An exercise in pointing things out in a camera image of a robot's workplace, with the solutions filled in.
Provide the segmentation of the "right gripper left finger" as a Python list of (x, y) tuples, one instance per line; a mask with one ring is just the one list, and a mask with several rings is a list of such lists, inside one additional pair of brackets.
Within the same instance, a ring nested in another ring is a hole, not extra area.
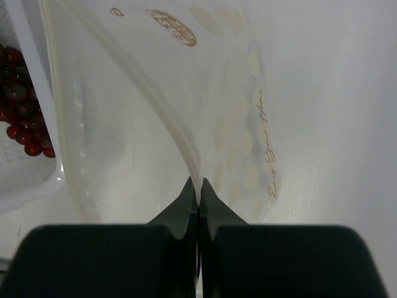
[(195, 297), (198, 280), (198, 205), (192, 179), (149, 225), (167, 228), (160, 297)]

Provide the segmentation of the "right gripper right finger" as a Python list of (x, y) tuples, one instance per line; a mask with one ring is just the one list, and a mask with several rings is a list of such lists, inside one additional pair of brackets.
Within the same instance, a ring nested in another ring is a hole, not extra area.
[(198, 214), (203, 296), (221, 297), (224, 274), (221, 250), (216, 242), (217, 231), (220, 227), (248, 223), (217, 196), (207, 178), (203, 179)]

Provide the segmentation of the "clear dotted zip bag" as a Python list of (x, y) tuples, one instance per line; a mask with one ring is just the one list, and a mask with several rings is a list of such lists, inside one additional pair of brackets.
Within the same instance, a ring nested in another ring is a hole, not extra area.
[(40, 1), (66, 181), (87, 223), (191, 180), (262, 222), (280, 178), (247, 1)]

